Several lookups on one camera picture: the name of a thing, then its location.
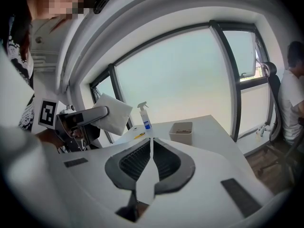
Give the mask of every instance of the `white cloth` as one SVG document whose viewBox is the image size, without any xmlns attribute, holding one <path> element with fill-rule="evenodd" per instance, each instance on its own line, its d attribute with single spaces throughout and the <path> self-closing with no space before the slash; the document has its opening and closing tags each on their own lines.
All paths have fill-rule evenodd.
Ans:
<svg viewBox="0 0 304 228">
<path fill-rule="evenodd" d="M 300 80 L 289 70 L 285 70 L 279 89 L 278 101 L 283 118 L 283 135 L 288 144 L 293 144 L 302 126 L 298 104 L 304 101 L 304 88 Z"/>
<path fill-rule="evenodd" d="M 123 135 L 133 107 L 103 93 L 93 107 L 107 106 L 109 115 L 91 125 L 116 135 Z"/>
</svg>

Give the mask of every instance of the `office chair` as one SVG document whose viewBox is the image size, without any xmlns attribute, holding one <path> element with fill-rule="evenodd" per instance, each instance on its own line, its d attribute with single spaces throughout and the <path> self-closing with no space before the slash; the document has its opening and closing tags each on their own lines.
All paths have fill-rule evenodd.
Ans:
<svg viewBox="0 0 304 228">
<path fill-rule="evenodd" d="M 264 169 L 274 166 L 276 164 L 282 165 L 283 170 L 289 172 L 288 167 L 291 168 L 292 175 L 294 176 L 296 169 L 293 160 L 290 158 L 296 151 L 297 147 L 302 143 L 304 139 L 304 129 L 301 131 L 300 135 L 296 138 L 294 144 L 289 146 L 283 139 L 282 136 L 282 115 L 280 110 L 280 105 L 278 101 L 278 93 L 280 89 L 281 82 L 276 75 L 276 66 L 271 62 L 261 63 L 262 69 L 267 77 L 268 85 L 270 88 L 271 97 L 275 104 L 275 123 L 269 135 L 269 141 L 271 146 L 266 146 L 264 152 L 271 151 L 277 158 L 271 162 L 269 165 L 264 166 L 258 170 L 258 175 L 262 176 Z M 298 123 L 304 126 L 304 119 L 299 118 Z"/>
</svg>

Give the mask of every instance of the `small white container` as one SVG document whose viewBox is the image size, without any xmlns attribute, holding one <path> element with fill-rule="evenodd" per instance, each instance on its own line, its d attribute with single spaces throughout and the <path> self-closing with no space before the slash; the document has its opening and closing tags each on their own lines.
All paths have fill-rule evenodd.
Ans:
<svg viewBox="0 0 304 228">
<path fill-rule="evenodd" d="M 192 145 L 192 129 L 192 122 L 174 123 L 169 132 L 170 139 L 175 142 Z"/>
</svg>

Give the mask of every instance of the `window frame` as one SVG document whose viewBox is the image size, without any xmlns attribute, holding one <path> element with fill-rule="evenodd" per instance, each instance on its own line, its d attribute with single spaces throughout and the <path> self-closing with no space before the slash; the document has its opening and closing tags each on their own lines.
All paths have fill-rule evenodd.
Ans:
<svg viewBox="0 0 304 228">
<path fill-rule="evenodd" d="M 231 99 L 233 100 L 232 105 L 232 113 L 233 113 L 233 120 L 231 123 L 231 138 L 236 142 L 238 140 L 238 132 L 240 128 L 240 119 L 241 119 L 241 90 L 248 89 L 255 87 L 257 85 L 262 85 L 267 83 L 267 78 L 265 76 L 261 78 L 254 78 L 249 79 L 246 81 L 240 81 L 240 76 L 238 73 L 237 64 L 234 58 L 234 55 L 232 53 L 231 47 L 228 43 L 228 40 L 226 39 L 224 35 L 224 31 L 230 30 L 230 31 L 246 31 L 246 32 L 253 32 L 256 35 L 256 51 L 259 56 L 259 59 L 261 62 L 268 62 L 269 56 L 265 47 L 265 44 L 263 42 L 263 39 L 258 32 L 256 26 L 254 24 L 246 24 L 246 23 L 240 23 L 240 22 L 230 22 L 230 21 L 215 21 L 210 20 L 207 23 L 199 23 L 194 24 L 190 26 L 185 26 L 181 28 L 174 29 L 172 31 L 168 31 L 166 33 L 163 33 L 159 36 L 156 36 L 127 52 L 120 58 L 118 58 L 113 63 L 109 64 L 107 69 L 105 69 L 91 84 L 91 93 L 93 96 L 94 102 L 96 102 L 96 98 L 94 96 L 94 88 L 101 83 L 103 80 L 105 80 L 108 76 L 111 77 L 111 82 L 113 86 L 113 90 L 115 93 L 116 99 L 124 102 L 122 92 L 120 89 L 119 79 L 116 74 L 115 67 L 120 65 L 122 62 L 127 60 L 128 58 L 132 57 L 133 55 L 139 53 L 140 51 L 157 44 L 163 40 L 169 39 L 171 37 L 184 34 L 187 32 L 200 30 L 200 29 L 211 29 L 213 32 L 216 40 L 218 41 L 218 44 L 224 53 L 224 57 L 226 57 L 226 61 L 228 63 L 228 74 L 232 77 L 231 80 L 231 86 L 232 86 L 232 95 Z M 272 111 L 273 111 L 273 100 L 271 97 L 269 97 L 269 103 L 268 103 L 268 111 L 267 111 L 267 119 L 266 124 L 270 124 L 271 117 L 272 117 Z M 128 130 L 132 128 L 132 122 L 131 119 L 128 120 L 127 123 Z"/>
</svg>

